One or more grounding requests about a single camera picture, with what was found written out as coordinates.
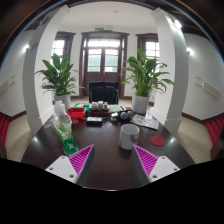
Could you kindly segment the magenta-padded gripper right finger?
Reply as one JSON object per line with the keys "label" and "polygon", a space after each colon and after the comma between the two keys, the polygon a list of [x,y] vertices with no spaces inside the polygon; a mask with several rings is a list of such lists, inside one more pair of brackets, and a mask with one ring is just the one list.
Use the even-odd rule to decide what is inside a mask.
{"label": "magenta-padded gripper right finger", "polygon": [[137,145],[134,146],[134,149],[150,183],[180,170],[180,168],[166,156],[157,157],[153,153]]}

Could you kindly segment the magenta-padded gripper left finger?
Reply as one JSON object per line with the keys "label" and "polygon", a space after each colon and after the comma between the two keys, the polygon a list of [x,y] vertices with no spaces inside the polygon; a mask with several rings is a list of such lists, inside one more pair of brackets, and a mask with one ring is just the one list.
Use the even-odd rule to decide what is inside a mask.
{"label": "magenta-padded gripper left finger", "polygon": [[95,154],[94,145],[89,145],[70,156],[58,157],[46,171],[75,184],[85,184]]}

